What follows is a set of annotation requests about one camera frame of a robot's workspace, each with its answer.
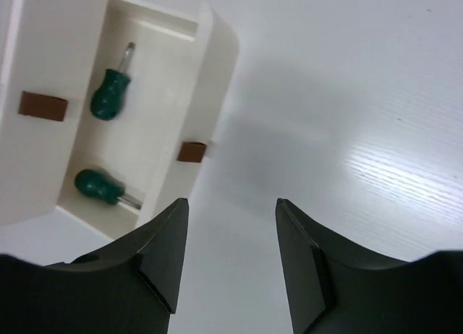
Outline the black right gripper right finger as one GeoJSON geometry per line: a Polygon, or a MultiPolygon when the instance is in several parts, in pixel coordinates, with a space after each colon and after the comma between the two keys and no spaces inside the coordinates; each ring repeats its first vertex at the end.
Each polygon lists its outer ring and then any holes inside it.
{"type": "Polygon", "coordinates": [[[285,199],[276,203],[276,227],[295,333],[462,331],[460,251],[387,257],[285,199]]]}

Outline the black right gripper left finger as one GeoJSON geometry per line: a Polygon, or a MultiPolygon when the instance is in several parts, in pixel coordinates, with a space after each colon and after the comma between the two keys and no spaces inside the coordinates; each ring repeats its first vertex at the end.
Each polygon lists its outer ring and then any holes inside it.
{"type": "Polygon", "coordinates": [[[177,310],[189,204],[156,217],[71,263],[48,267],[53,296],[44,333],[166,333],[177,310]]]}

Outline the green orange screwdriver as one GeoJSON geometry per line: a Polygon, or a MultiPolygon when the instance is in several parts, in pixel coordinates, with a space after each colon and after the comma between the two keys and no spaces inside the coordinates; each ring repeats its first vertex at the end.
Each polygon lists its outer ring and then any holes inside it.
{"type": "Polygon", "coordinates": [[[120,202],[140,210],[141,202],[126,194],[125,186],[107,173],[96,169],[83,169],[74,179],[74,186],[85,197],[99,200],[107,205],[120,202]]]}

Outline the small green screwdriver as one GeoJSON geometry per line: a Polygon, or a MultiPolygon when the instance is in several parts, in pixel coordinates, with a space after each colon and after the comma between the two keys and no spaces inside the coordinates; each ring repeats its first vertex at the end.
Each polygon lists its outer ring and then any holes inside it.
{"type": "Polygon", "coordinates": [[[93,93],[90,112],[103,121],[117,117],[124,105],[126,90],[131,83],[127,70],[135,52],[135,43],[130,42],[116,69],[107,69],[100,87],[93,93]]]}

